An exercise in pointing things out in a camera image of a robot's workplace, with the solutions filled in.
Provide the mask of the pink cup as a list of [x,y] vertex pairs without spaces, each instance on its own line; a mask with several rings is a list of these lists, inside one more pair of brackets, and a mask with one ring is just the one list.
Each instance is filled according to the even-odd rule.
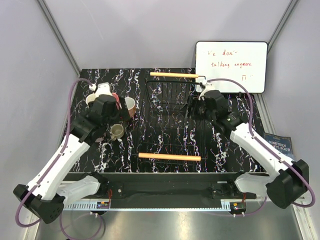
[[115,98],[115,100],[116,100],[116,107],[117,107],[117,109],[119,109],[120,108],[120,99],[119,99],[119,96],[116,94],[116,93],[112,93],[112,96]]

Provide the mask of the blue faceted cup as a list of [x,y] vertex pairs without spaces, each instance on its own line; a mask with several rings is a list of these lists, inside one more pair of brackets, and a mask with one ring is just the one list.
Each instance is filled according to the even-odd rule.
[[89,106],[89,103],[92,103],[95,99],[96,99],[96,94],[95,93],[89,94],[85,99],[86,105]]

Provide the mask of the grey small mug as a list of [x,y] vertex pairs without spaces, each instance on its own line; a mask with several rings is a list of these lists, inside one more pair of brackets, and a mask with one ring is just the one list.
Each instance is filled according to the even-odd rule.
[[121,139],[124,136],[125,130],[122,124],[114,124],[110,128],[110,137],[113,141]]

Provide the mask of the orange floral mug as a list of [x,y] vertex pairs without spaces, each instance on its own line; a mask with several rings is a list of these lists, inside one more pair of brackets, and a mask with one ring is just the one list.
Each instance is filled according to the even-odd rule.
[[131,97],[120,97],[120,117],[123,122],[131,120],[136,114],[136,102]]

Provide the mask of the purple mug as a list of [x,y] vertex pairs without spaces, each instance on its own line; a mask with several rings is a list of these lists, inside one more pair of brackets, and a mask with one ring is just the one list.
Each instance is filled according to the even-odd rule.
[[101,143],[104,139],[106,138],[106,134],[104,133],[102,136],[98,137],[95,142],[96,143]]

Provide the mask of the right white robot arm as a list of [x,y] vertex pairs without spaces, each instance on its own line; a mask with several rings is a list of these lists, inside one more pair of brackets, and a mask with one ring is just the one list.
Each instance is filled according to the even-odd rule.
[[308,164],[302,159],[294,161],[254,132],[238,112],[229,110],[228,100],[218,90],[189,96],[186,114],[189,118],[211,122],[217,132],[244,149],[268,174],[240,173],[227,185],[230,197],[236,199],[252,193],[268,197],[277,207],[286,209],[307,192]]

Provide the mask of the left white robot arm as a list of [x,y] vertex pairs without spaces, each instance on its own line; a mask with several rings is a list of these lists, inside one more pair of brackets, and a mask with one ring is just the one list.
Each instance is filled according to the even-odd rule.
[[65,138],[49,162],[28,184],[18,184],[13,194],[46,224],[54,222],[64,207],[87,196],[109,194],[109,180],[97,172],[86,173],[78,181],[62,187],[61,182],[75,162],[89,150],[112,124],[129,119],[125,98],[102,94],[81,115],[68,123]]

